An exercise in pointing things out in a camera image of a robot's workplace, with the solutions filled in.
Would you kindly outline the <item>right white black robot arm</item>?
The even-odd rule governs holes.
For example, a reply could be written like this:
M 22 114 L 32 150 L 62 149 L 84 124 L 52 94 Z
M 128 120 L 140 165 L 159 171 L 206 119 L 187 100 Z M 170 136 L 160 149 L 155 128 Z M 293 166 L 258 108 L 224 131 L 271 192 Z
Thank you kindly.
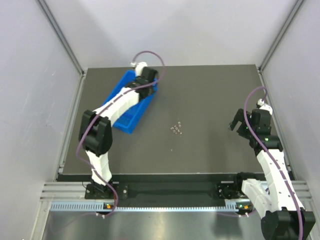
M 271 133 L 272 108 L 261 106 L 251 112 L 240 108 L 229 124 L 229 130 L 249 141 L 262 167 L 266 183 L 254 173 L 241 172 L 235 177 L 235 192 L 250 200 L 260 217 L 266 240 L 305 240 L 316 218 L 299 199 L 290 179 L 284 148 L 277 135 Z

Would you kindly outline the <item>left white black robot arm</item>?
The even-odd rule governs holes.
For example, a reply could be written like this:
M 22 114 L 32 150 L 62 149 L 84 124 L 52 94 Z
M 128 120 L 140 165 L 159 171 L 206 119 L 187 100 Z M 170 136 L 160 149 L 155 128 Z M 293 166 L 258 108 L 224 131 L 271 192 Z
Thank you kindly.
M 115 189 L 109 184 L 112 173 L 109 168 L 108 152 L 113 143 L 112 127 L 130 108 L 139 104 L 155 92 L 158 71 L 143 66 L 135 71 L 134 79 L 127 82 L 119 92 L 94 111 L 82 115 L 79 146 L 89 158 L 92 171 L 90 193 L 109 198 L 116 197 Z

